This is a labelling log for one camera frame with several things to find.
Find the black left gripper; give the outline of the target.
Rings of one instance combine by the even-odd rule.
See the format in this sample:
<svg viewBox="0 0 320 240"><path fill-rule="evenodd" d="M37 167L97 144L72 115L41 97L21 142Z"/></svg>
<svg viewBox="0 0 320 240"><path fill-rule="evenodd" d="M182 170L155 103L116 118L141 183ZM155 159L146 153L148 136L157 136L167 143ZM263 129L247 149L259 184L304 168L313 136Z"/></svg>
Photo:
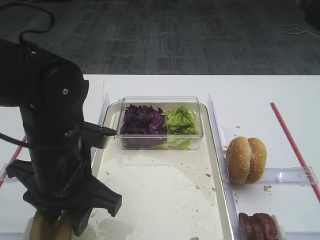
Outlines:
<svg viewBox="0 0 320 240"><path fill-rule="evenodd" d="M49 137L49 145L21 142L29 149L30 161L14 160L6 167L9 178L17 178L27 191L23 200L31 204L49 223L55 223L63 211L62 201L75 187L82 183L82 177L91 159L91 147L102 149L106 138L116 131L85 122L81 131L66 133L62 144ZM36 184L29 184L34 177ZM72 229L80 236L88 225L94 208L106 209L115 217L122 206L122 195L112 191L94 176L89 176L72 199Z"/></svg>

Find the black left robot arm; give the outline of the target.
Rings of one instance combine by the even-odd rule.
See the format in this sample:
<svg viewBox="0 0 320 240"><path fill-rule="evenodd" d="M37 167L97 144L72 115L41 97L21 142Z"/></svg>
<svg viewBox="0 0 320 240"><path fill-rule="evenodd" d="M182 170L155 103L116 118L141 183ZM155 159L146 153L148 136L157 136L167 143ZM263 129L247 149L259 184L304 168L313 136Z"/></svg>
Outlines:
<svg viewBox="0 0 320 240"><path fill-rule="evenodd" d="M26 188L23 199L49 224L66 213L76 236L94 208L115 216L122 196L93 176L91 149L104 149L116 131L84 120L89 82L80 68L30 42L2 40L0 76L0 104L19 108L27 141L2 139L30 154L6 167Z"/></svg>

